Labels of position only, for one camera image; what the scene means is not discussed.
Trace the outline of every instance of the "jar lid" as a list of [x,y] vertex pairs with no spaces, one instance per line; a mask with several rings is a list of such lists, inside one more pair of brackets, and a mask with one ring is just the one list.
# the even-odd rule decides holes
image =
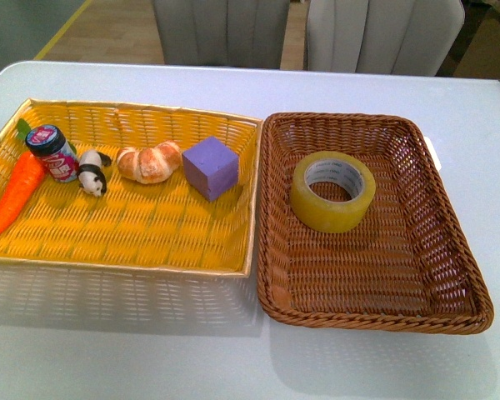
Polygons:
[[63,133],[54,125],[35,127],[26,136],[27,148],[38,157],[54,154],[66,141]]

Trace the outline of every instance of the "white table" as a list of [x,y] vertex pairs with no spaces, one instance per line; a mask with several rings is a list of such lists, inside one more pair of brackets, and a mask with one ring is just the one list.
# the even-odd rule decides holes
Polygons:
[[264,314],[255,275],[0,268],[0,398],[500,398],[499,82],[21,62],[0,74],[0,129],[28,97],[258,118],[281,111],[409,118],[441,159],[496,316],[486,332],[464,337],[314,330]]

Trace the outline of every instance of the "jar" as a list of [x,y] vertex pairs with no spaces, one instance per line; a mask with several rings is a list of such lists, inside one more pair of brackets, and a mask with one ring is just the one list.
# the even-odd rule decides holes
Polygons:
[[66,183],[76,179],[78,159],[58,127],[35,127],[26,136],[26,145],[57,182]]

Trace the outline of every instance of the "yellow wicker basket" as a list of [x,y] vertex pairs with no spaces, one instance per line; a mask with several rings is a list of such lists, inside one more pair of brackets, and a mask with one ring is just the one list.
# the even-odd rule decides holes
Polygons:
[[61,128],[78,153],[96,148],[113,160],[125,146],[165,140],[182,150],[215,136],[239,156],[238,185],[215,202],[179,168],[166,182],[142,185],[105,169],[107,193],[87,195],[78,181],[46,177],[17,221],[0,236],[0,263],[118,271],[170,271],[247,277],[253,253],[262,121],[180,107],[28,99],[0,132],[0,197],[18,156],[24,118]]

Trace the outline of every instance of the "gray chair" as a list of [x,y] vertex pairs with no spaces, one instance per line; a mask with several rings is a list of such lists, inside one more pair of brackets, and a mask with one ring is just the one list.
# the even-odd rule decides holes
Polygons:
[[434,76],[461,30],[461,0],[311,0],[311,71]]
[[166,64],[280,68],[290,0],[152,0]]

